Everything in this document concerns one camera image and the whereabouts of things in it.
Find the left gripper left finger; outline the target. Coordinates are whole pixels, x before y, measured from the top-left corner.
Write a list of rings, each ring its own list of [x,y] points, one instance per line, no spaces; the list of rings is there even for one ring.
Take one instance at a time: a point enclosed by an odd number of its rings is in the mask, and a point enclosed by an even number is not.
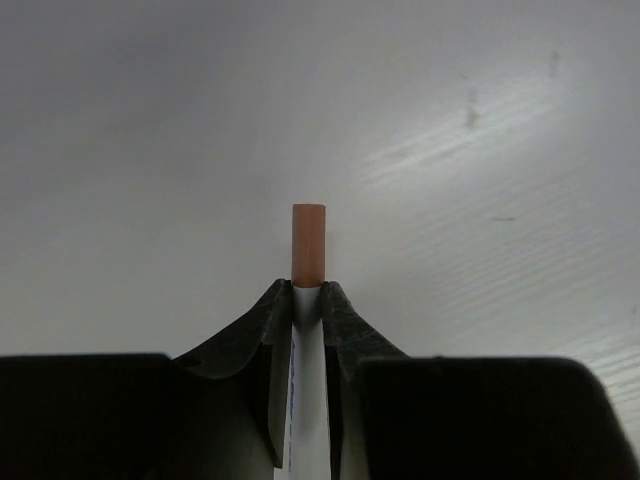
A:
[[[284,463],[293,289],[176,357],[1,361],[5,479],[270,479]]]

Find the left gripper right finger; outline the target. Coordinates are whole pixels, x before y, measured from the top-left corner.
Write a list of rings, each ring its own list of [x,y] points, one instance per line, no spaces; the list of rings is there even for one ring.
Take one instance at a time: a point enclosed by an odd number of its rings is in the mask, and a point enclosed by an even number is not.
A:
[[[629,479],[597,377],[563,357],[407,355],[321,290],[335,479]]]

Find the brown white marker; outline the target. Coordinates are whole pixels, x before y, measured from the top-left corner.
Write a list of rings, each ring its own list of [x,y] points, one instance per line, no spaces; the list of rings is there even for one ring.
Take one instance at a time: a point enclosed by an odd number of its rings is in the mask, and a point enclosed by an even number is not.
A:
[[[330,474],[326,361],[321,289],[326,278],[326,207],[292,209],[291,280],[294,318],[284,463],[276,479],[328,479]]]

